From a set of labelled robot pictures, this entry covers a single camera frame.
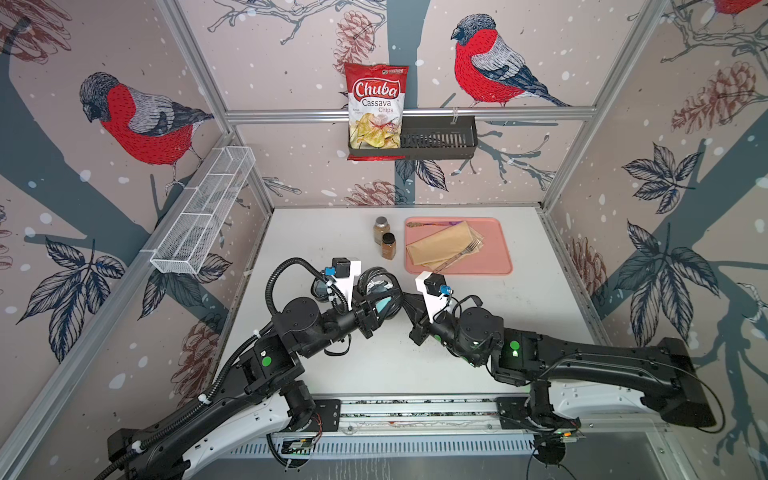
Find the clear pouch black zipper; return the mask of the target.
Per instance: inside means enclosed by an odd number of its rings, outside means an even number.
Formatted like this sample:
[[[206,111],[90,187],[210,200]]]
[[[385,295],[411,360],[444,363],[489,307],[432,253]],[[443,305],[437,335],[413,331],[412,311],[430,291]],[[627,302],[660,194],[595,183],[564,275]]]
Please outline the clear pouch black zipper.
[[[314,279],[310,287],[310,294],[320,303],[332,302],[336,299],[332,285],[335,280],[330,278]]]

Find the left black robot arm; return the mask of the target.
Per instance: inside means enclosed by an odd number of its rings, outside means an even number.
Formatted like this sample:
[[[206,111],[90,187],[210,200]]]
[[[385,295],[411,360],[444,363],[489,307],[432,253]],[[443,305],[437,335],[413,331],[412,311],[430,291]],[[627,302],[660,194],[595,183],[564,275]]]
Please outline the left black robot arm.
[[[382,267],[335,258],[319,271],[306,260],[282,262],[265,285],[271,319],[225,361],[212,384],[145,429],[108,439],[106,479],[190,479],[218,456],[255,437],[321,422],[302,359],[359,331],[369,338],[399,309],[397,279]]]

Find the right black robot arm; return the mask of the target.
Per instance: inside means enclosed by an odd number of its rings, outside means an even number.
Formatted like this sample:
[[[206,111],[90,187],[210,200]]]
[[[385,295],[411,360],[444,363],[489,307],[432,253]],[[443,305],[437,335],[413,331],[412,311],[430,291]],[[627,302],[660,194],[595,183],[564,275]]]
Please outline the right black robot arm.
[[[499,383],[527,386],[527,417],[554,429],[570,425],[549,399],[554,380],[584,381],[628,388],[642,406],[669,424],[703,429],[716,423],[704,386],[685,343],[664,338],[656,346],[620,348],[576,343],[532,331],[507,328],[481,307],[455,316],[443,308],[430,316],[423,306],[405,309],[415,344],[434,337],[453,356],[484,367]]]

